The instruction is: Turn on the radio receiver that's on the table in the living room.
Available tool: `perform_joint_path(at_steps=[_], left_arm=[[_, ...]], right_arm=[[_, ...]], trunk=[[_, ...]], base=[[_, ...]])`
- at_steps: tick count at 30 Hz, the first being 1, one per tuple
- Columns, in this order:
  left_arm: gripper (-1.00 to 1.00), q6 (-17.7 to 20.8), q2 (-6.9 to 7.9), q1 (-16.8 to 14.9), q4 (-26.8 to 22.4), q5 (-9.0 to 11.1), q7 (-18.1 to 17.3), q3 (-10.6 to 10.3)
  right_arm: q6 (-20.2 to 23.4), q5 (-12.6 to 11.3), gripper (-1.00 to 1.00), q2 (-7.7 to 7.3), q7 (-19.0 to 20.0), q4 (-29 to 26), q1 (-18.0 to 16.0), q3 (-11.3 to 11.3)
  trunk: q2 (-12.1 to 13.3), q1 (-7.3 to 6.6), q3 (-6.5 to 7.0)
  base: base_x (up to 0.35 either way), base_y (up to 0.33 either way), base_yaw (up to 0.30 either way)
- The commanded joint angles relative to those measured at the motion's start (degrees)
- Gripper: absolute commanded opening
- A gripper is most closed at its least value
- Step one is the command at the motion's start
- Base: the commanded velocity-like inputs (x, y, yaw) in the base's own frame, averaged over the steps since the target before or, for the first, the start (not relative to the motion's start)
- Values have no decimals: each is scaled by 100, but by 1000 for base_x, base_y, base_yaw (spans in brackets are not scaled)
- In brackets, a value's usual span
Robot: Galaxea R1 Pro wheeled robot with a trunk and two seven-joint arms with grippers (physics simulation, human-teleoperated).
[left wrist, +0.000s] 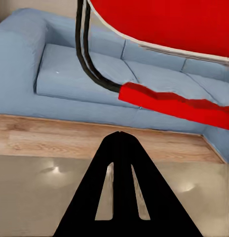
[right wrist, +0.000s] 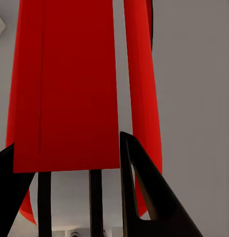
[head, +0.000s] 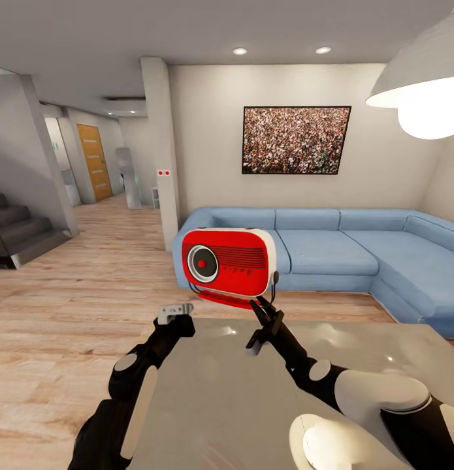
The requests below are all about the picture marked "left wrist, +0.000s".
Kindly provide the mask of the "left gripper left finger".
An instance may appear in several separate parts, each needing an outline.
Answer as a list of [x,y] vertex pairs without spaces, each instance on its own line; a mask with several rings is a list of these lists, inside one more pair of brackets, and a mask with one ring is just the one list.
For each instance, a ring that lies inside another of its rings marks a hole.
[[[113,219],[95,220],[111,162],[114,162]],[[102,141],[53,237],[127,237],[119,131]]]

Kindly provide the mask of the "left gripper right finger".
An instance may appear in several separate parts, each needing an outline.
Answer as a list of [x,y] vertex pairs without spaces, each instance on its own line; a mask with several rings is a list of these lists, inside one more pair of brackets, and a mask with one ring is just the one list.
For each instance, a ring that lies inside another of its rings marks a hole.
[[[138,139],[120,132],[127,237],[203,237]],[[139,217],[133,165],[151,220]]]

